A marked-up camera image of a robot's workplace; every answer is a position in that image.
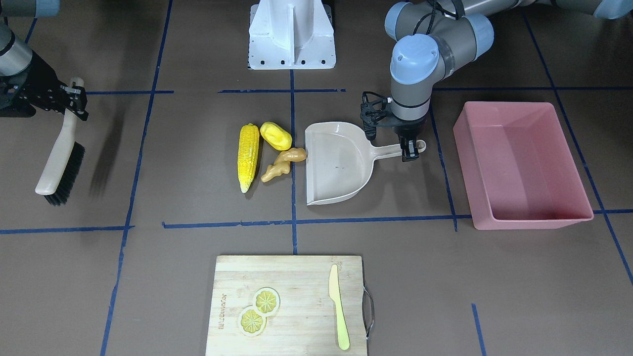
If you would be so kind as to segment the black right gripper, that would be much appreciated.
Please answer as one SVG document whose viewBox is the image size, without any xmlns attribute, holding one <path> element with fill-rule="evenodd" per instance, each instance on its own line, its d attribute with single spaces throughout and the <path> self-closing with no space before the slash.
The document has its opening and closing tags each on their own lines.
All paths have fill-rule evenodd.
<svg viewBox="0 0 633 356">
<path fill-rule="evenodd" d="M 69 110 L 83 121 L 89 116 L 83 79 L 73 77 L 69 85 L 59 81 L 36 53 L 20 74 L 1 78 L 0 98 L 1 117 L 29 118 L 36 114 L 36 107 L 61 114 Z"/>
</svg>

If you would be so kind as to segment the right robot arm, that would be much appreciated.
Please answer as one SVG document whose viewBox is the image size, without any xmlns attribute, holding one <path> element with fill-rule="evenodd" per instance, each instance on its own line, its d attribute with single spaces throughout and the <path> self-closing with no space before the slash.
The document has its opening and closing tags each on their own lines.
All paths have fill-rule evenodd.
<svg viewBox="0 0 633 356">
<path fill-rule="evenodd" d="M 70 85 L 60 81 L 55 70 L 4 22 L 0 54 L 2 117 L 28 118 L 40 108 L 57 113 L 70 110 L 79 119 L 88 119 L 88 98 L 79 79 Z"/>
</svg>

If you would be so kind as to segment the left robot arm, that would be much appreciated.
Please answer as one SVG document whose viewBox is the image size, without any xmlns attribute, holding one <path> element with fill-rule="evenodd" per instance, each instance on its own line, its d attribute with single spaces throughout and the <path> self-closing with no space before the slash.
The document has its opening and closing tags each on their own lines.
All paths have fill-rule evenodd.
<svg viewBox="0 0 633 356">
<path fill-rule="evenodd" d="M 421 152 L 418 136 L 427 119 L 436 83 L 488 51 L 495 39 L 489 16 L 531 0 L 401 1 L 386 14 L 384 27 L 396 41 L 391 54 L 391 93 L 362 93 L 362 128 L 374 140 L 377 128 L 392 128 L 399 139 L 396 156 L 413 161 Z"/>
</svg>

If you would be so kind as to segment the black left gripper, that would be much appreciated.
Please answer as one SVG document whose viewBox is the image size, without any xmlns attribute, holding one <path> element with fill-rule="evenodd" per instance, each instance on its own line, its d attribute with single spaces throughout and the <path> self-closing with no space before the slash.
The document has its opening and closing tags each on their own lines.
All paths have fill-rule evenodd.
<svg viewBox="0 0 633 356">
<path fill-rule="evenodd" d="M 367 140 L 374 140 L 377 128 L 392 128 L 400 140 L 402 162 L 416 160 L 420 156 L 418 135 L 427 121 L 427 115 L 416 120 L 403 120 L 392 111 L 388 98 L 373 91 L 362 93 L 361 113 L 362 130 Z"/>
</svg>

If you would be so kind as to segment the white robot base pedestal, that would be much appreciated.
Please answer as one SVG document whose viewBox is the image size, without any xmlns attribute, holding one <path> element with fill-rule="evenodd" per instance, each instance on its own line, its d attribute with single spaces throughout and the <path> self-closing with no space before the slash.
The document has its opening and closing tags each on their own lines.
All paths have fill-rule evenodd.
<svg viewBox="0 0 633 356">
<path fill-rule="evenodd" d="M 331 7 L 320 0 L 261 0 L 254 4 L 250 8 L 249 68 L 334 68 L 331 15 Z"/>
</svg>

